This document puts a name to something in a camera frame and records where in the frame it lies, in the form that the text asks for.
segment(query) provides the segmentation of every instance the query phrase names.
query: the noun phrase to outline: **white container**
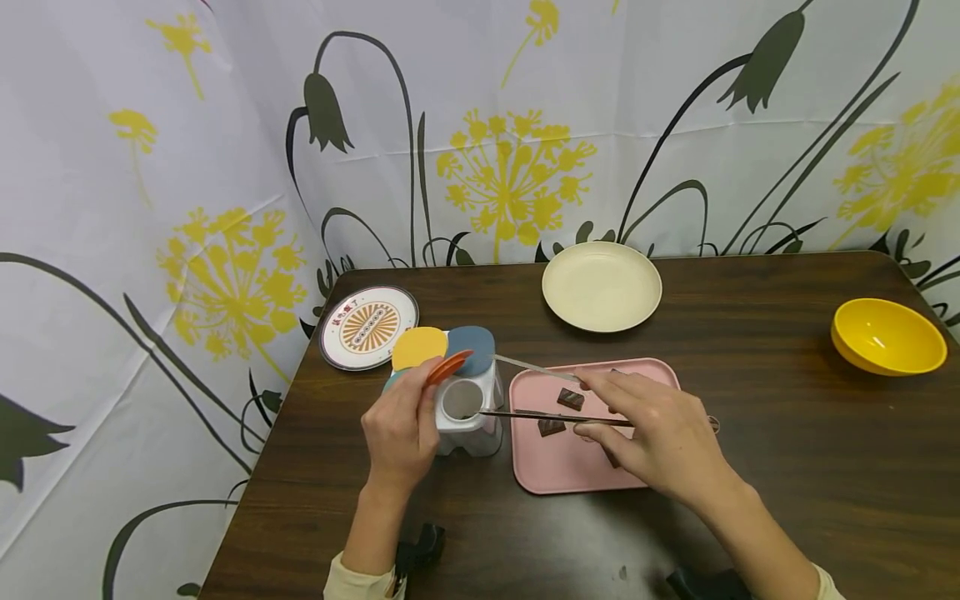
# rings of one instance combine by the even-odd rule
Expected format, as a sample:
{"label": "white container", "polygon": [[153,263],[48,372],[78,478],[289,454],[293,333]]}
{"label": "white container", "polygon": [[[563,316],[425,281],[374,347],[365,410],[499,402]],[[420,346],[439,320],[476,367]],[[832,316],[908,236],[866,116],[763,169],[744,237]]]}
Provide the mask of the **white container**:
{"label": "white container", "polygon": [[437,390],[437,430],[440,447],[437,454],[446,456],[461,447],[470,456],[490,456],[500,448],[503,427],[500,419],[477,415],[480,410],[496,410],[503,406],[503,386],[496,370],[496,361],[475,377],[452,375]]}

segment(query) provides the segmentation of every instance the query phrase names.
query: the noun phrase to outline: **curtain backdrop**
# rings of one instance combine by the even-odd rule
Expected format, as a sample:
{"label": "curtain backdrop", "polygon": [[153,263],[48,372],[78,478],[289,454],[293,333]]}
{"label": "curtain backdrop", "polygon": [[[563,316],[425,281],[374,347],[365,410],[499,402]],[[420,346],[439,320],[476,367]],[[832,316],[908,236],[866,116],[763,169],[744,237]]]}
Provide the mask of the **curtain backdrop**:
{"label": "curtain backdrop", "polygon": [[4,599],[196,595],[350,269],[873,248],[960,326],[949,0],[0,11]]}

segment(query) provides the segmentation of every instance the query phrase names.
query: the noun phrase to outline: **wooden table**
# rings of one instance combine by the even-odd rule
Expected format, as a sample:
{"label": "wooden table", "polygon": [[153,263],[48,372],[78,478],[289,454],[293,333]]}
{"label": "wooden table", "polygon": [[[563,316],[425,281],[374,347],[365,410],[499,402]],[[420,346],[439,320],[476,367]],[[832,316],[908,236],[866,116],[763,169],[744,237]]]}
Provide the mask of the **wooden table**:
{"label": "wooden table", "polygon": [[[327,306],[409,290],[420,323],[478,324],[541,365],[655,356],[721,422],[720,442],[811,560],[855,598],[960,597],[960,348],[937,372],[884,378],[830,345],[834,309],[894,300],[936,319],[875,252],[655,261],[663,301],[630,331],[590,334],[540,295],[542,264],[351,272]],[[504,382],[518,372],[501,365]],[[311,342],[204,586],[203,600],[317,600],[369,459],[360,416],[389,367],[340,372]],[[414,506],[442,525],[440,563],[411,597],[672,597],[677,563],[729,566],[706,529],[655,492],[537,497],[514,480],[509,428],[490,458],[439,458]]]}

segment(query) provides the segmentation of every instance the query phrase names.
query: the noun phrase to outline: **sleeve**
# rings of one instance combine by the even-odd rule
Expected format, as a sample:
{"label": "sleeve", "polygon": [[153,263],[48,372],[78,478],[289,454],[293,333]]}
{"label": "sleeve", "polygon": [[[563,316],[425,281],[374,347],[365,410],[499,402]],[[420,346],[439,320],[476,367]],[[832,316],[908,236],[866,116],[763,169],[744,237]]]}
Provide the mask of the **sleeve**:
{"label": "sleeve", "polygon": [[817,569],[817,573],[820,575],[820,593],[817,595],[817,600],[844,600],[844,597],[837,591],[830,574],[816,564],[813,567]]}
{"label": "sleeve", "polygon": [[340,562],[343,555],[341,552],[330,563],[324,600],[403,600],[407,591],[406,578],[397,584],[393,569],[383,575],[355,573]]}

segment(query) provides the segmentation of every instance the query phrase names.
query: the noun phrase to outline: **tweezers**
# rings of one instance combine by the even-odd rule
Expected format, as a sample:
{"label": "tweezers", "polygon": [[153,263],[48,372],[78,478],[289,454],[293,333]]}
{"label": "tweezers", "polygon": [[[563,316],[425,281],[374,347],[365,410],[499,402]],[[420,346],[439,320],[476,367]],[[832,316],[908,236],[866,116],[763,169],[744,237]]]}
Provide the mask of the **tweezers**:
{"label": "tweezers", "polygon": [[541,411],[517,410],[510,411],[480,411],[480,415],[490,417],[506,417],[508,419],[537,419],[537,420],[561,420],[568,423],[603,423],[613,427],[633,427],[634,425],[626,419],[603,419],[598,417],[574,417],[571,415],[557,415],[553,413],[542,413]]}
{"label": "tweezers", "polygon": [[578,379],[575,375],[571,375],[568,372],[550,371],[549,369],[538,367],[537,365],[531,365],[530,363],[525,363],[522,360],[516,360],[515,358],[507,358],[506,356],[500,356],[499,354],[493,354],[492,357],[494,360],[498,360],[502,363],[510,363],[511,365],[515,365],[523,369],[529,369],[530,371],[541,372],[544,375],[553,375],[554,377],[559,377],[560,379],[566,379],[567,381],[572,381],[573,383],[580,383],[580,379]]}

